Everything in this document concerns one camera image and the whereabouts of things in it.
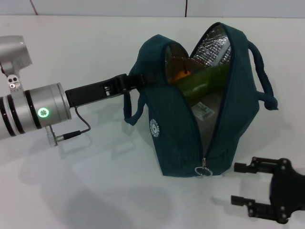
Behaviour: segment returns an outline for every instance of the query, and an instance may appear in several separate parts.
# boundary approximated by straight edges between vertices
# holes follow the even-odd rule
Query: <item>bag strap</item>
[[[134,115],[132,115],[132,101],[129,92],[126,92],[124,94],[124,109],[123,109],[125,122],[127,122],[130,125],[135,125],[143,113],[145,103],[146,102],[144,96],[142,95],[142,93],[140,93],[138,99],[138,110]]]
[[[267,110],[278,110],[277,100],[274,98],[272,86],[269,82],[267,74],[264,71],[264,62],[262,55],[260,54],[257,47],[250,41],[248,41],[248,48],[252,52],[255,63],[255,70],[264,90],[264,93],[258,92],[258,99],[264,101],[264,105]]]

